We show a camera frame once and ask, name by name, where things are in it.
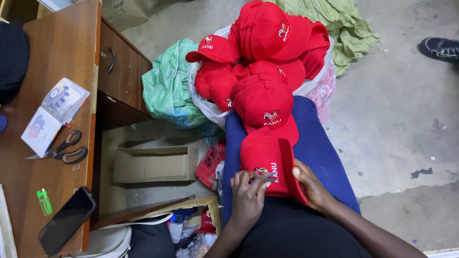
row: white bag strap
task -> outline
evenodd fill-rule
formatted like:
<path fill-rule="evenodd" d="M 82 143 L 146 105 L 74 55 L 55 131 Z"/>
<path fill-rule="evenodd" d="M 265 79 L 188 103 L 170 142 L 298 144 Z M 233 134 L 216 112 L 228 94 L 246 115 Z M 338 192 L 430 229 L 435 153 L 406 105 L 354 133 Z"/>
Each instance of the white bag strap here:
<path fill-rule="evenodd" d="M 156 217 L 164 216 L 164 215 L 167 215 L 167 216 L 164 217 L 163 219 L 158 220 L 158 221 L 153 221 L 153 222 L 134 222 L 134 221 L 139 220 L 139 219 L 156 218 Z M 154 215 L 154 216 L 144 216 L 144 217 L 134 218 L 134 219 L 131 219 L 131 220 L 130 220 L 130 221 L 132 221 L 132 222 L 119 223 L 119 224 L 110 225 L 110 226 L 101 228 L 101 230 L 119 228 L 119 227 L 124 227 L 124 226 L 129 226 L 129 225 L 135 225 L 135 224 L 140 224 L 140 225 L 158 225 L 158 224 L 161 224 L 161 223 L 163 223 L 163 222 L 168 221 L 168 220 L 172 217 L 172 215 L 173 215 L 173 213 L 162 213 L 162 214 L 158 214 L 158 215 Z"/>

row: green lighter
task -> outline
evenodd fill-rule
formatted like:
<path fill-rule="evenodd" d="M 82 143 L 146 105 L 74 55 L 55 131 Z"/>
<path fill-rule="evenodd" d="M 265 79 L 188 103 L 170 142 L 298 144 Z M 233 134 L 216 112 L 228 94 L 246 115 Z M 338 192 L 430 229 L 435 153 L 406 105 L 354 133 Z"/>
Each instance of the green lighter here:
<path fill-rule="evenodd" d="M 50 199 L 48 198 L 48 193 L 44 188 L 37 191 L 38 199 L 40 200 L 41 209 L 43 210 L 43 215 L 49 216 L 53 213 L 53 207 L 51 206 Z"/>

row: person's left hand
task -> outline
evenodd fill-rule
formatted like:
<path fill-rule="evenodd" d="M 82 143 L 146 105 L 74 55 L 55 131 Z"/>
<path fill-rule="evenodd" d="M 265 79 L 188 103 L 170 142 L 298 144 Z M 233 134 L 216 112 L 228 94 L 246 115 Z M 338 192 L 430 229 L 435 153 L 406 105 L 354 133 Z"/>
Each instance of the person's left hand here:
<path fill-rule="evenodd" d="M 238 229 L 244 235 L 258 221 L 264 206 L 264 194 L 271 184 L 263 183 L 268 176 L 265 169 L 258 176 L 257 172 L 239 171 L 231 178 L 233 190 L 233 211 L 228 224 Z M 256 177 L 249 185 L 249 180 Z"/>

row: foot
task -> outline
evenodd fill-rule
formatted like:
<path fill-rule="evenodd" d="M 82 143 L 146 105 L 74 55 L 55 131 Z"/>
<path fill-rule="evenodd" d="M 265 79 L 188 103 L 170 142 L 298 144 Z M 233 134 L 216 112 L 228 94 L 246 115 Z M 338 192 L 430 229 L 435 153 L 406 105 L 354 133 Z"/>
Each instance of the foot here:
<path fill-rule="evenodd" d="M 425 38 L 419 44 L 419 50 L 425 56 L 443 61 L 459 62 L 459 40 Z"/>

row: scissors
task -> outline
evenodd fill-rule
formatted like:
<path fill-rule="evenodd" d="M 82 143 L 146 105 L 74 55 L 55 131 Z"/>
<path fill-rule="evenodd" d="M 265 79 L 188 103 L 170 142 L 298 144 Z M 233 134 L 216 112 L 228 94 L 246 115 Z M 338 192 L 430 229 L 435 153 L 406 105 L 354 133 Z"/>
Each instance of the scissors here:
<path fill-rule="evenodd" d="M 277 174 L 277 172 L 268 173 L 268 176 L 267 176 L 267 178 L 263 181 L 263 183 L 266 183 L 266 182 L 274 182 L 274 181 L 276 181 L 276 180 L 278 179 L 277 177 L 275 177 L 275 178 L 269 178 L 270 176 L 275 175 L 275 174 Z M 249 185 L 250 185 L 259 175 L 261 175 L 261 174 L 258 174 L 258 175 L 257 175 L 256 177 L 254 177 L 254 178 L 250 178 L 250 180 L 249 180 Z"/>
<path fill-rule="evenodd" d="M 71 133 L 68 134 L 65 141 L 63 141 L 54 150 L 50 150 L 46 152 L 43 158 L 53 157 L 55 159 L 62 160 L 65 164 L 68 164 L 68 165 L 75 164 L 75 163 L 82 161 L 88 155 L 88 148 L 86 147 L 80 147 L 77 150 L 71 151 L 71 152 L 60 153 L 67 147 L 77 144 L 81 139 L 81 135 L 82 134 L 80 130 L 72 131 Z M 35 155 L 35 156 L 28 157 L 26 159 L 38 159 L 38 158 L 40 158 L 40 156 Z"/>

